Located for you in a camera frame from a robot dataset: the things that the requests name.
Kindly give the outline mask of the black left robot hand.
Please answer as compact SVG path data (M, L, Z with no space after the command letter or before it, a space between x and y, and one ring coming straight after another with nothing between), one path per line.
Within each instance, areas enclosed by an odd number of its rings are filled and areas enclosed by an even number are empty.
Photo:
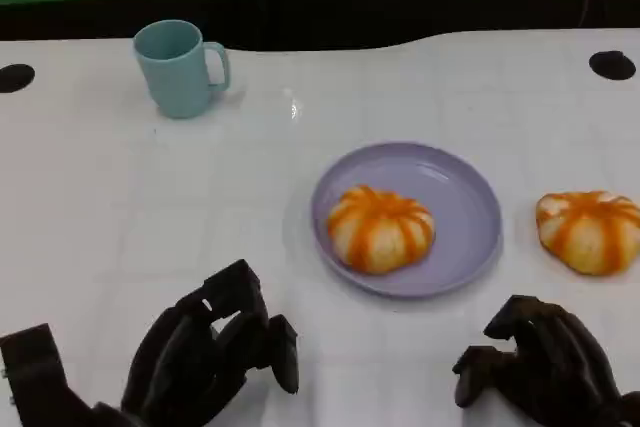
M297 333L269 316L260 281L237 260L165 309L138 347L121 400L146 426L204 426L239 393L251 369L299 390Z

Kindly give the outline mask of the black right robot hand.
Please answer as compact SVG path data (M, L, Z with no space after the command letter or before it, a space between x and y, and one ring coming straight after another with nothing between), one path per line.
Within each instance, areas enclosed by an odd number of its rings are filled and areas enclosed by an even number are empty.
M622 395L611 364L576 315L534 296L513 295L484 335L513 339L516 349L468 347L453 366L458 407L470 407L493 389L542 426L603 426L618 419Z

